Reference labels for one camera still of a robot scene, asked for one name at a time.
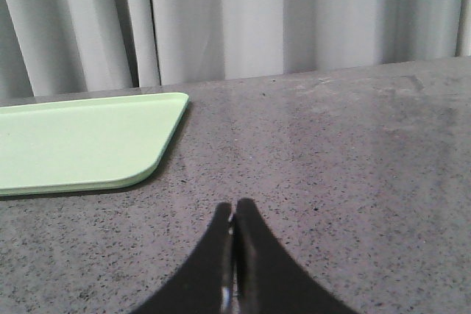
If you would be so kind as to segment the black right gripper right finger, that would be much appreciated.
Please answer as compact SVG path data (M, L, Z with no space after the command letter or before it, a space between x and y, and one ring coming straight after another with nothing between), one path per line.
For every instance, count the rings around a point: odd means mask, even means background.
M237 203L235 249L241 313L355 312L292 259L252 199Z

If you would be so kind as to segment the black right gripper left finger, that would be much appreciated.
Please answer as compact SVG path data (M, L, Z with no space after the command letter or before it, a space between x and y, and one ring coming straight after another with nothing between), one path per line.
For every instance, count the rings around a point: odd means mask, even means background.
M231 313L233 311L232 207L216 206L188 259L134 313Z

